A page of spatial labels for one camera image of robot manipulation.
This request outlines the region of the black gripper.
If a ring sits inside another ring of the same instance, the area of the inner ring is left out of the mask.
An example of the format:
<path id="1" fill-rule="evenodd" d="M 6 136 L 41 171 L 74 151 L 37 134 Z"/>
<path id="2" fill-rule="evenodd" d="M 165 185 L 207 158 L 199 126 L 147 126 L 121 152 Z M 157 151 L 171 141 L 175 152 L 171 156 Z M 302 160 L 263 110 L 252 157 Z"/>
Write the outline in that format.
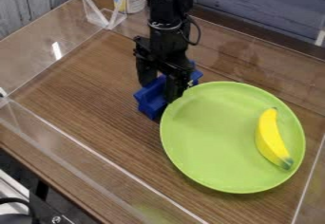
<path id="1" fill-rule="evenodd" d="M 189 23 L 176 25 L 149 23 L 148 27 L 149 36 L 133 38 L 137 82 L 141 86 L 147 86 L 157 76 L 157 70 L 151 62 L 188 68 L 187 47 L 191 45 L 188 39 Z M 187 72 L 167 75 L 164 83 L 165 101 L 172 103 L 180 98 L 189 86 L 191 79 Z"/>

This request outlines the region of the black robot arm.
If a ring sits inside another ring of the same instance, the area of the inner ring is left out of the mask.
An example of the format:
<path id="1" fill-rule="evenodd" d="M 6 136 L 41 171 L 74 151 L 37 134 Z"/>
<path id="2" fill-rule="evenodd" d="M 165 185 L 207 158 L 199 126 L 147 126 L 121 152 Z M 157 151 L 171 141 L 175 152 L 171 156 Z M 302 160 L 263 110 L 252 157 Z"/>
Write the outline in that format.
<path id="1" fill-rule="evenodd" d="M 192 0 L 147 0 L 149 36 L 136 36 L 133 55 L 136 57 L 137 81 L 147 86 L 160 72 L 165 76 L 163 97 L 172 103 L 188 87 L 193 70 L 187 58 L 191 19 L 188 11 Z"/>

